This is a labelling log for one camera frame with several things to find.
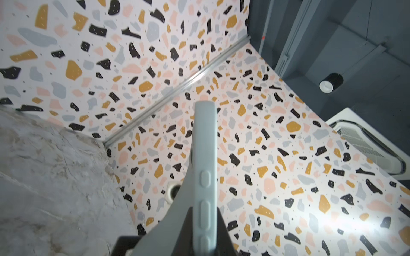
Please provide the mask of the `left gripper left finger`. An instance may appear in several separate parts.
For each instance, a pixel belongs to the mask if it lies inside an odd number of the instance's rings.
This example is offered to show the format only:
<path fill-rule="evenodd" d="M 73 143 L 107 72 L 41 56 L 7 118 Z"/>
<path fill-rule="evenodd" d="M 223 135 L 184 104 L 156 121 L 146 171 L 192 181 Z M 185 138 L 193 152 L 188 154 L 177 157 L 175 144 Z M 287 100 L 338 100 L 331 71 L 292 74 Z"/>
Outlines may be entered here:
<path fill-rule="evenodd" d="M 193 255 L 193 209 L 190 207 L 186 214 L 177 242 L 171 256 Z"/>

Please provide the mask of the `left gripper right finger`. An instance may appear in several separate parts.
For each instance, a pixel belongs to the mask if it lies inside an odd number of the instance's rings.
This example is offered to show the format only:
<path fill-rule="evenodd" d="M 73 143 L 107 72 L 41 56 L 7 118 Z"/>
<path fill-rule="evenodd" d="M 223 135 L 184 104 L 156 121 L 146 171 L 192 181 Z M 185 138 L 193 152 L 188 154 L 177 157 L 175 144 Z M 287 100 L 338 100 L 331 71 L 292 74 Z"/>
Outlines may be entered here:
<path fill-rule="evenodd" d="M 238 256 L 238 251 L 234 248 L 229 236 L 222 214 L 217 208 L 217 255 L 218 256 Z"/>

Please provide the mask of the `phone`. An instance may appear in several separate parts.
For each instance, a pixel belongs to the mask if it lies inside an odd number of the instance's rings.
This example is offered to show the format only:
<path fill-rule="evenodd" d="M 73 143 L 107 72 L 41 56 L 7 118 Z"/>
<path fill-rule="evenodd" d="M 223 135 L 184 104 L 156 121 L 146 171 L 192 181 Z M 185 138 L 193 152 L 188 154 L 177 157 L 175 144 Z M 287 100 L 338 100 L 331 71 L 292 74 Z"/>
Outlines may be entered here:
<path fill-rule="evenodd" d="M 217 110 L 212 101 L 194 105 L 190 165 L 165 217 L 135 246 L 134 256 L 170 256 L 188 209 L 193 209 L 193 255 L 217 248 Z"/>

